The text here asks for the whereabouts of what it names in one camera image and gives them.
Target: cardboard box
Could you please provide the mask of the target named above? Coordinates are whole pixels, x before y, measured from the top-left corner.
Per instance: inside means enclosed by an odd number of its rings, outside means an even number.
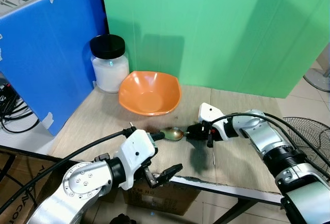
[[[145,180],[141,180],[135,182],[132,189],[123,191],[123,195],[127,204],[184,215],[200,192],[176,183],[151,189]]]
[[[23,185],[53,164],[54,162],[44,159],[30,157],[15,152],[0,151],[1,170],[4,171],[6,168],[9,168],[7,173]],[[38,195],[46,181],[47,176],[38,181],[34,186],[30,187],[29,191],[36,200],[38,199]],[[20,188],[20,185],[9,179],[7,176],[4,176],[0,181],[0,206]],[[0,215],[0,223],[24,223],[32,209],[33,202],[31,201],[30,196],[25,192]]]

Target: wooden table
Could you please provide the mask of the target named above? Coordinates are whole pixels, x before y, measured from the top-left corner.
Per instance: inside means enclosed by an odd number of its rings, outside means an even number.
[[[95,88],[66,122],[57,135],[49,155],[65,157],[78,148],[127,128],[132,122],[149,132],[168,126],[185,129],[197,120],[199,105],[203,102],[219,108],[223,113],[260,109],[281,116],[276,99],[249,94],[214,90],[204,87],[181,86],[182,98],[171,113],[145,117],[131,113],[118,103],[117,94],[104,93]],[[99,154],[115,152],[124,137],[104,142],[75,157],[90,161]],[[167,140],[157,141],[158,154],[152,159],[151,171],[161,172],[178,163],[184,168],[172,181],[202,190],[237,197],[238,203],[216,223],[227,223],[257,202],[280,205],[281,195],[274,178],[256,154],[249,140],[234,138],[214,143]]]

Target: orange bowl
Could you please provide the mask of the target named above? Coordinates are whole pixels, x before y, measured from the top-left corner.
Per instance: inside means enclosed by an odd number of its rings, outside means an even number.
[[[119,88],[119,103],[144,116],[159,116],[174,110],[181,99],[176,77],[166,73],[134,71]]]

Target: tile floor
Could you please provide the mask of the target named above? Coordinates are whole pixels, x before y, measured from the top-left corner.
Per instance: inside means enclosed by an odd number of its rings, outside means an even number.
[[[317,63],[314,63],[312,67],[320,68]],[[277,99],[277,102],[283,116],[306,117],[330,125],[329,93],[317,90],[304,79],[296,85],[288,97]],[[114,217],[121,213],[126,213],[134,218],[138,224],[209,224],[217,220],[236,202],[237,200],[233,197],[202,191],[187,213],[184,216],[177,216],[126,205],[122,193],[119,192],[115,203],[98,201],[88,210],[81,224],[109,224]],[[285,212],[279,207],[258,203],[230,223],[275,224],[288,222]]]

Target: tabletop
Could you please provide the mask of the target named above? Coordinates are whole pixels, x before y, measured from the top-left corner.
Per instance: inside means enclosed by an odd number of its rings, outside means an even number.
[[[182,98],[174,111],[162,116],[146,117],[123,108],[118,102],[118,94],[105,93],[96,87],[57,135],[49,155],[65,157],[96,139],[129,127],[130,122],[138,129],[149,132],[169,126],[185,129],[197,121],[199,106],[203,102],[219,108],[224,114],[254,108],[281,117],[274,98],[186,85],[182,85],[181,89]],[[117,137],[106,141],[75,159],[90,161],[99,154],[112,155],[124,139]],[[273,176],[248,139],[233,138],[215,142],[214,164],[213,149],[206,147],[206,142],[187,141],[184,137],[176,142],[160,140],[157,146],[158,154],[152,158],[150,166],[153,172],[159,173],[182,163],[184,168],[177,177],[279,194]]]

